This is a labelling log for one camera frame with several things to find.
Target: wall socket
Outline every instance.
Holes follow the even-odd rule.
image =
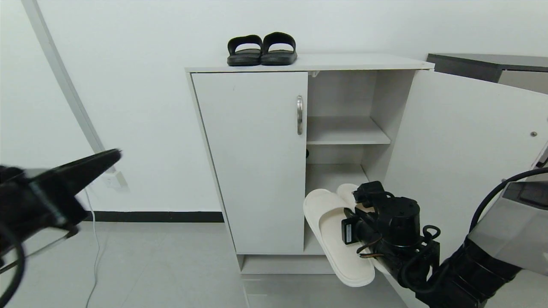
[[[115,171],[113,173],[104,173],[102,176],[103,181],[108,188],[122,188],[127,186],[124,176],[120,171]]]

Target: gray tile floor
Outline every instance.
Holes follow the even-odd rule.
[[[93,285],[96,246],[91,223],[76,237],[28,262],[8,308],[84,308]],[[382,275],[348,288],[334,275],[244,275],[223,224],[97,223],[99,284],[90,308],[405,307]],[[31,252],[60,237],[42,231]],[[8,274],[2,275],[0,286]],[[548,277],[522,272],[488,307],[547,307]]]

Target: black slipper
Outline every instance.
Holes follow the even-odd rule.
[[[290,50],[269,50],[273,44],[288,44],[293,47]],[[290,65],[297,59],[297,51],[295,49],[295,40],[291,35],[282,32],[273,32],[262,40],[262,65]]]
[[[236,51],[242,44],[257,44],[259,48],[249,48]],[[260,64],[262,41],[257,35],[235,37],[229,41],[229,57],[226,62],[230,66],[254,66]]]

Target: black baseboard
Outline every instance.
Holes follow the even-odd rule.
[[[91,221],[92,214],[84,221]],[[104,212],[95,211],[95,221],[121,223],[223,223],[221,212]]]

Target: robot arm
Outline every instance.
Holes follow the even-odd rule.
[[[51,170],[0,166],[0,274],[15,267],[10,284],[0,296],[0,308],[14,295],[24,273],[22,242],[49,227],[66,230],[65,238],[77,234],[77,225],[88,214],[75,195],[120,157],[119,150],[109,150]],[[3,258],[12,249],[17,260],[5,265]]]
[[[441,264],[434,240],[439,228],[424,226],[421,236],[417,202],[395,197],[378,181],[362,184],[353,193],[356,203],[375,212],[346,210],[342,240],[362,242],[361,258],[376,258],[430,308],[483,307],[522,269],[548,276],[548,182],[515,182],[541,173],[548,168],[513,176],[488,194],[463,244]],[[361,253],[364,248],[371,253]]]

